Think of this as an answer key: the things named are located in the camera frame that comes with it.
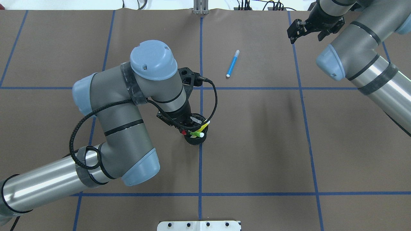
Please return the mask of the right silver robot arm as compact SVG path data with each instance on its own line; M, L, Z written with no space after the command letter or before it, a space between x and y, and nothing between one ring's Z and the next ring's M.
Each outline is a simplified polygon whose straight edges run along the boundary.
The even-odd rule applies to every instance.
M361 15L352 21L317 57L316 64L329 77L349 80L410 135L410 79L376 52L390 35L410 32L409 0L317 0L308 19L295 19L287 29L293 44L319 32L318 40L338 33L344 15L359 4Z

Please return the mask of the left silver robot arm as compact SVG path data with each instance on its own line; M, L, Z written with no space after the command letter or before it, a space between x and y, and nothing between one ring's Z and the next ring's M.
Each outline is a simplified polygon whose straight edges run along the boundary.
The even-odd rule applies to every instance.
M84 118L70 136L68 156L1 181L1 225L113 179L134 186L154 177L160 163L138 107L152 104L189 141L208 122L189 105L193 87L203 82L211 81L178 68L158 40L141 42L128 62L77 81L72 95Z

